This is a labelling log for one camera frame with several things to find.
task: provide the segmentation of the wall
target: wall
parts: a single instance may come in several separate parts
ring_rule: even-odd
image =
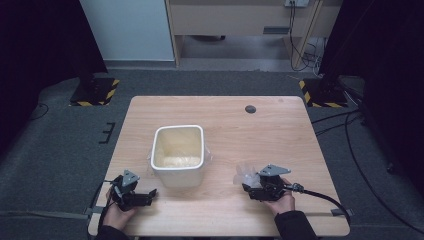
[[[164,1],[80,2],[104,60],[174,61]]]

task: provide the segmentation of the hand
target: hand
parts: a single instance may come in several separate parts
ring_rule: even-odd
[[[106,193],[106,198],[109,199],[110,190]],[[122,231],[127,225],[128,221],[136,214],[137,208],[132,208],[123,212],[115,203],[109,206],[103,219],[103,225],[108,225]]]
[[[285,184],[291,184],[287,179],[281,179]],[[285,191],[283,196],[275,202],[264,201],[264,203],[271,209],[274,216],[295,210],[295,200],[291,191]]]

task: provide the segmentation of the yellow and black tape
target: yellow and black tape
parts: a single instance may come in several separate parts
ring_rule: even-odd
[[[113,79],[111,82],[110,88],[107,91],[107,94],[105,94],[104,99],[101,99],[100,101],[91,101],[91,100],[77,100],[77,101],[71,101],[70,106],[82,106],[82,107],[88,107],[88,106],[102,106],[102,105],[108,105],[109,102],[112,100],[113,95],[115,94],[116,88],[118,87],[119,80]]]
[[[302,89],[303,96],[305,96],[305,102],[308,107],[347,107],[344,103],[320,103],[316,102],[311,98],[304,81],[299,82],[300,88]]]

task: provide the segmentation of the hazard tape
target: hazard tape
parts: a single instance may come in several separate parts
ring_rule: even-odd
[[[116,88],[118,87],[119,80],[115,79],[110,86],[110,90],[106,96],[106,98],[102,101],[76,101],[71,102],[70,106],[81,106],[81,107],[89,107],[89,106],[103,106],[108,105],[109,102],[112,100],[113,95],[115,94]]]
[[[348,107],[347,104],[340,104],[340,103],[318,103],[314,102],[311,98],[311,95],[308,92],[308,89],[306,88],[305,82],[300,81],[299,82],[300,88],[302,89],[303,96],[305,96],[305,102],[308,107]]]

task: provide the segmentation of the power outlet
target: power outlet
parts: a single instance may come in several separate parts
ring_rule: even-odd
[[[309,4],[309,0],[286,0],[284,6],[291,7],[295,5],[296,7],[307,7]]]

